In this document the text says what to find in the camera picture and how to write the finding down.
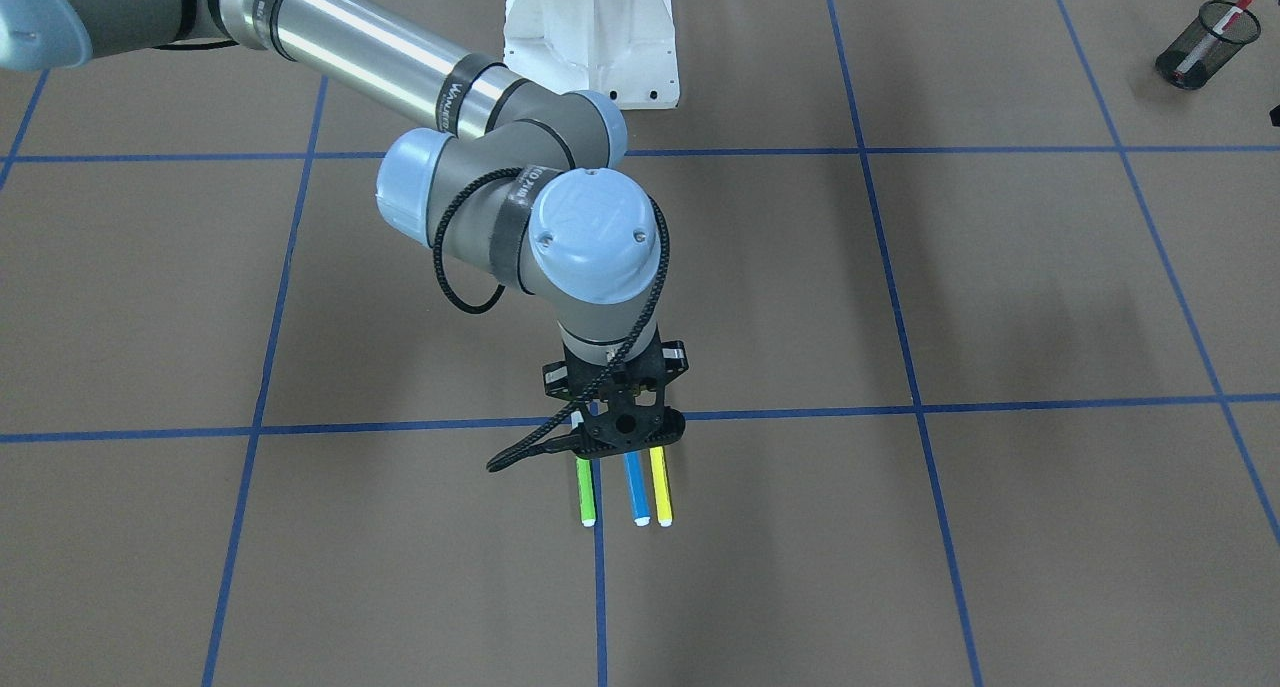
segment robotic arm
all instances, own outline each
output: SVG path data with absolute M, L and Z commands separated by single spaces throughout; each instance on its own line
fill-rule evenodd
M 388 150 L 376 192 L 384 219 L 433 249 L 442 289 L 465 312 L 485 312 L 503 287 L 553 304 L 564 358 L 543 381 L 567 404 L 495 455 L 490 472 L 526 455 L 595 459 L 680 440 L 685 417 L 664 391 L 687 368 L 685 349 L 660 340 L 654 317 L 667 226 L 612 169 L 627 136 L 605 96 L 552 93 L 367 0 L 0 0 L 0 67 L 15 69 L 216 36 L 274 50 L 433 127 Z M 492 272 L 498 292 L 463 303 L 443 255 Z M 637 404 L 641 391 L 652 404 Z M 544 440 L 575 412 L 580 426 Z

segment black cable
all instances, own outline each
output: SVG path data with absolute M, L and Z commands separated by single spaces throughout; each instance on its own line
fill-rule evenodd
M 582 388 L 579 395 L 573 397 L 573 399 L 568 404 L 563 406 L 559 412 L 550 415 L 550 417 L 547 418 L 547 422 L 541 423 L 541 427 L 534 429 L 534 431 L 531 431 L 524 440 L 517 441 L 515 445 L 507 446 L 506 450 L 493 455 L 493 459 L 489 459 L 489 464 L 485 464 L 485 468 L 489 470 L 489 472 L 506 470 L 521 459 L 527 458 L 527 455 L 544 454 L 547 452 L 545 445 L 538 445 L 535 441 L 541 440 L 541 438 L 547 436 L 552 429 L 556 429 L 559 423 L 564 422 L 568 418 L 568 415 L 575 413 L 576 409 L 581 409 L 586 406 L 586 403 L 594 400 L 595 390 L 599 390 L 600 385 L 608 380 L 614 368 L 626 361 L 627 356 L 631 353 L 631 348 L 634 348 L 636 342 L 640 340 L 640 335 L 644 333 L 646 324 L 649 324 L 649 319 L 653 319 L 654 310 L 658 310 L 658 298 L 662 296 L 662 287 L 667 283 L 667 264 L 671 260 L 671 239 L 667 235 L 667 219 L 662 216 L 662 209 L 658 209 L 658 201 L 652 196 L 649 198 L 649 203 L 653 205 L 653 217 L 654 221 L 658 223 L 658 239 L 662 241 L 662 249 L 658 258 L 658 272 L 654 274 L 653 288 L 649 290 L 649 299 L 645 299 L 644 310 L 640 310 L 640 317 L 636 317 L 635 328 L 631 328 L 631 333 L 628 333 L 627 339 L 622 340 L 622 347 L 613 353 L 613 358 L 609 359 L 609 363 L 604 365 L 604 368 L 600 368 L 600 372 L 596 374 L 594 380 Z
M 228 46 L 236 45 L 238 45 L 236 40 L 223 40 L 218 43 L 164 43 L 154 46 L 154 49 L 163 49 L 166 52 L 204 52 L 206 49 L 228 49 Z
M 449 278 L 444 274 L 444 232 L 448 230 L 449 223 L 453 221 L 453 216 L 458 212 L 458 209 L 462 207 L 462 203 L 470 200 L 471 194 L 475 194 L 480 187 L 488 186 L 489 182 L 502 180 L 504 177 L 516 178 L 520 173 L 520 168 L 502 168 L 494 169 L 494 171 L 489 171 L 486 175 L 476 177 L 475 180 L 471 180 L 470 186 L 462 187 L 458 196 L 451 201 L 449 207 L 444 209 L 444 212 L 440 214 L 440 223 L 435 226 L 435 239 L 431 241 L 431 264 L 435 266 L 435 281 L 440 283 L 440 290 L 444 292 L 447 298 L 449 298 L 453 307 L 462 310 L 462 312 L 489 312 L 489 310 L 493 310 L 493 304 L 498 304 L 498 299 L 502 298 L 502 292 L 507 290 L 507 287 L 498 285 L 498 289 L 493 292 L 493 296 L 490 296 L 489 301 L 484 304 L 465 303 L 465 301 L 457 296 L 457 292 L 453 292 L 453 287 L 449 287 Z

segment black mesh cup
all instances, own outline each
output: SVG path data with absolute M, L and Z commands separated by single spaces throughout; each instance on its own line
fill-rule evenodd
M 1245 9 L 1221 35 L 1213 27 L 1234 8 L 1225 0 L 1201 5 L 1199 15 L 1156 58 L 1156 70 L 1180 90 L 1201 90 L 1210 77 L 1235 56 L 1244 45 L 1262 35 L 1258 18 Z

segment light blue cap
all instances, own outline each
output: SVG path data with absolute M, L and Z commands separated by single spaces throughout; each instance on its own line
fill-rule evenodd
M 378 211 L 388 225 L 422 246 L 431 246 L 426 235 L 426 198 L 431 193 L 435 164 L 449 139 L 451 136 L 426 127 L 404 132 L 378 169 Z
M 573 169 L 534 200 L 529 244 L 567 296 L 618 304 L 649 287 L 660 246 L 649 194 L 613 169 Z
M 622 118 L 622 110 L 612 99 L 596 91 L 580 90 L 576 95 L 582 95 L 595 105 L 596 113 L 604 119 L 604 130 L 609 136 L 609 168 L 617 168 L 622 157 L 627 154 L 627 122 Z
M 0 67 L 81 67 L 92 56 L 84 22 L 67 0 L 0 0 Z

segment white plastic bracket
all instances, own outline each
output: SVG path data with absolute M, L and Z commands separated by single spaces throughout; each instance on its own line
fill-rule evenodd
M 503 61 L 557 93 L 595 90 L 622 109 L 680 102 L 671 0 L 507 0 Z

